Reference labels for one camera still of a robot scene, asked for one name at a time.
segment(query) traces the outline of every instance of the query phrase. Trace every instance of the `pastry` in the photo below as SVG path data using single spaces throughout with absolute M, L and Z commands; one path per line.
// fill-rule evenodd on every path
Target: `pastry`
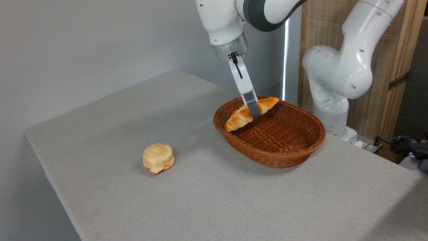
M 168 170 L 174 165 L 171 147 L 161 143 L 147 147 L 143 154 L 143 165 L 153 174 Z
M 265 114 L 268 110 L 270 110 L 276 103 L 278 103 L 279 99 L 276 97 L 268 97 L 266 99 L 259 99 L 257 101 L 257 106 L 259 107 L 260 113 Z M 253 117 L 251 116 L 250 109 L 248 106 L 242 105 L 238 110 L 232 113 L 232 116 L 227 120 L 224 125 L 224 129 L 227 132 L 231 132 L 233 130 L 237 130 L 247 123 L 251 122 Z

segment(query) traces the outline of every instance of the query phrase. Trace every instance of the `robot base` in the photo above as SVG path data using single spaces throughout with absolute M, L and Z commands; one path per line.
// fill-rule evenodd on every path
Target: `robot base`
M 345 127 L 339 131 L 327 131 L 327 133 L 332 134 L 333 136 L 338 136 L 340 139 L 354 144 L 360 148 L 363 147 L 363 142 L 358 139 L 357 132 L 350 127 Z

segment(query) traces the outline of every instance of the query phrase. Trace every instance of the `metal hinge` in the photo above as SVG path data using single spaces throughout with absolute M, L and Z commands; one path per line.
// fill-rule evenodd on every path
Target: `metal hinge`
M 409 72 L 407 72 L 407 73 L 403 74 L 402 76 L 400 76 L 400 77 L 398 77 L 398 78 L 396 78 L 396 79 L 392 80 L 392 81 L 389 83 L 388 91 L 390 91 L 390 90 L 392 90 L 392 89 L 395 89 L 397 86 L 399 86 L 399 85 L 401 85 L 401 84 L 405 83 L 405 82 L 407 81 L 407 77 L 408 77 L 408 76 L 409 76 Z

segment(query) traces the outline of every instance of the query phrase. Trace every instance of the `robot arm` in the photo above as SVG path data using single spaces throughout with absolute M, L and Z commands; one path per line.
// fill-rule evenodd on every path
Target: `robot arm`
M 196 0 L 196 6 L 217 58 L 229 63 L 235 83 L 253 118 L 260 116 L 257 96 L 244 64 L 247 21 L 260 31 L 279 28 L 306 0 Z
M 346 127 L 349 103 L 372 85 L 373 51 L 403 0 L 360 0 L 342 26 L 340 51 L 327 46 L 310 48 L 303 57 L 313 98 L 312 112 L 327 132 L 356 143 L 356 132 Z

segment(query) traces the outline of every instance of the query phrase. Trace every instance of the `brown wicker basket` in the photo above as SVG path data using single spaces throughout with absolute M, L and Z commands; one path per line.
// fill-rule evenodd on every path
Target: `brown wicker basket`
M 298 165 L 325 140 L 325 127 L 317 117 L 282 100 L 246 126 L 225 131 L 224 124 L 241 105 L 241 98 L 222 105 L 214 114 L 214 126 L 233 148 L 257 163 L 273 168 Z

